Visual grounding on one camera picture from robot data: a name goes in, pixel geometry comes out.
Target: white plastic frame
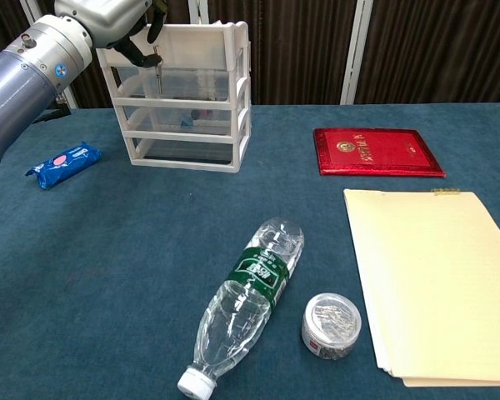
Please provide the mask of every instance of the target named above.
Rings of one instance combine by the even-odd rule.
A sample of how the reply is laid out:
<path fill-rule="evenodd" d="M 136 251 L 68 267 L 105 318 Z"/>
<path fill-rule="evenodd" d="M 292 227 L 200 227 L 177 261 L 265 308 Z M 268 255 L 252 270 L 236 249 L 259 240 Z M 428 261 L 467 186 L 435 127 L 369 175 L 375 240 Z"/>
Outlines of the white plastic frame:
<path fill-rule="evenodd" d="M 138 35 L 132 37 L 143 54 L 153 51 L 153 46 L 146 40 L 146 27 Z M 226 101 L 181 100 L 171 98 L 154 98 L 150 87 L 143 87 L 145 98 L 124 97 L 123 87 L 117 87 L 112 67 L 132 67 L 122 54 L 112 49 L 98 49 L 97 55 L 106 80 L 112 104 L 117 114 L 118 123 L 130 162 L 133 165 L 167 168 L 202 169 L 236 173 L 243 160 L 248 140 L 251 135 L 251 93 L 250 93 L 250 42 L 248 41 L 248 25 L 245 22 L 227 24 L 166 24 L 159 38 L 154 43 L 163 57 L 164 68 L 191 68 L 201 70 L 223 70 L 228 72 L 228 96 Z M 236 61 L 242 53 L 242 76 L 237 80 Z M 207 73 L 200 79 L 210 78 Z M 238 110 L 238 101 L 244 96 L 244 104 Z M 208 110 L 227 110 L 231 112 L 230 134 L 226 136 L 203 133 L 138 131 L 130 127 L 124 107 L 141 108 L 192 108 Z M 141 139 L 136 146 L 133 139 Z M 156 140 L 178 140 L 201 143 L 225 143 L 232 146 L 232 162 L 216 164 L 214 162 L 173 161 L 164 159 L 146 159 L 144 155 Z"/>

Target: red certificate cover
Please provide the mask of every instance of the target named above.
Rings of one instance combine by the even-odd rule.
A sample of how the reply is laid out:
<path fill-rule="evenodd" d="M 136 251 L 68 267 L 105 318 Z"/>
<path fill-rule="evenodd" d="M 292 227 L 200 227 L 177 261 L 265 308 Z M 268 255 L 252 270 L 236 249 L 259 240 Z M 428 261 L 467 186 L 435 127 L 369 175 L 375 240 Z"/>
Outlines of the red certificate cover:
<path fill-rule="evenodd" d="M 313 136 L 322 175 L 446 176 L 418 131 L 328 127 Z"/>

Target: white bottle cap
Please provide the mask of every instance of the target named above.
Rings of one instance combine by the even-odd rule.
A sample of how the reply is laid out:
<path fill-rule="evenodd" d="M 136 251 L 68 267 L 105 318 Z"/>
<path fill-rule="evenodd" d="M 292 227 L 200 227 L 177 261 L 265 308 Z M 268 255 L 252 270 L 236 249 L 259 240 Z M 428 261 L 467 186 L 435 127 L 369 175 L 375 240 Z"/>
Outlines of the white bottle cap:
<path fill-rule="evenodd" d="M 196 400 L 208 400 L 215 386 L 215 381 L 194 368 L 187 368 L 177 383 L 177 388 L 183 394 Z"/>

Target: paper stack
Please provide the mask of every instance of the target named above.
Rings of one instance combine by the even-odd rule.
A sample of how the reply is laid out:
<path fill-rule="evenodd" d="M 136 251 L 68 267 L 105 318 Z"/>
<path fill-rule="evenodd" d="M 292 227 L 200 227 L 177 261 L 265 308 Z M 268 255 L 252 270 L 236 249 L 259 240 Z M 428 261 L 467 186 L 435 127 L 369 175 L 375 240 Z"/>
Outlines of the paper stack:
<path fill-rule="evenodd" d="M 377 365 L 500 386 L 500 229 L 471 192 L 345 190 Z"/>

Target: bottle neck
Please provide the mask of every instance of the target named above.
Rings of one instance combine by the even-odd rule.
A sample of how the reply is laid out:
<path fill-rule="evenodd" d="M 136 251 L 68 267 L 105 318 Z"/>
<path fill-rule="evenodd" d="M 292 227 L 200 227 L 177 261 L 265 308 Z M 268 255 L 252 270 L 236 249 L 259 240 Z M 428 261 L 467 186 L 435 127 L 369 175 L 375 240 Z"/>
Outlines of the bottle neck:
<path fill-rule="evenodd" d="M 210 365 L 195 361 L 192 363 L 190 368 L 196 369 L 200 373 L 203 373 L 205 376 L 207 376 L 209 379 L 211 379 L 214 382 L 217 381 L 217 376 L 213 373 L 213 369 L 211 368 Z"/>

